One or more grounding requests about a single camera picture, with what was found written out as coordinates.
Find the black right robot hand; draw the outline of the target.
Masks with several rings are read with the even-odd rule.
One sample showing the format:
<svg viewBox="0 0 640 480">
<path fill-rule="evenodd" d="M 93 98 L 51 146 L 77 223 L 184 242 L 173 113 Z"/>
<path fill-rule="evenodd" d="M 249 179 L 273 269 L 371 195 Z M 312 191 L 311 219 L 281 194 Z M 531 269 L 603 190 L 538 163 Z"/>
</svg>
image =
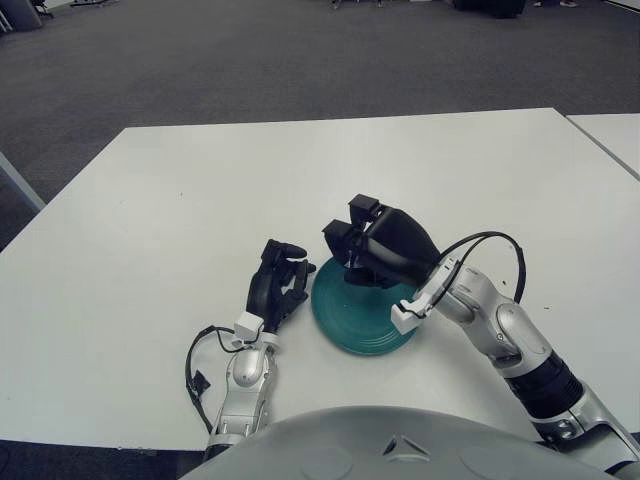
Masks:
<svg viewBox="0 0 640 480">
<path fill-rule="evenodd" d="M 441 256 L 426 230 L 403 210 L 356 195 L 350 220 L 324 229 L 331 254 L 344 267 L 344 281 L 361 287 L 422 286 Z"/>
</svg>

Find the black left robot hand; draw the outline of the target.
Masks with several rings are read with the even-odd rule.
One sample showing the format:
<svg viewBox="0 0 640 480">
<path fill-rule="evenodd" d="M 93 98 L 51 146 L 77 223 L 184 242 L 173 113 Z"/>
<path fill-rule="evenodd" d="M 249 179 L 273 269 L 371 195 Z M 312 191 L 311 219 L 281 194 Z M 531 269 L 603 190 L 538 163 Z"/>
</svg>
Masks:
<svg viewBox="0 0 640 480">
<path fill-rule="evenodd" d="M 281 323 L 309 298 L 307 282 L 315 271 L 305 249 L 269 239 L 251 278 L 246 311 L 263 321 L 264 332 L 276 334 Z"/>
</svg>

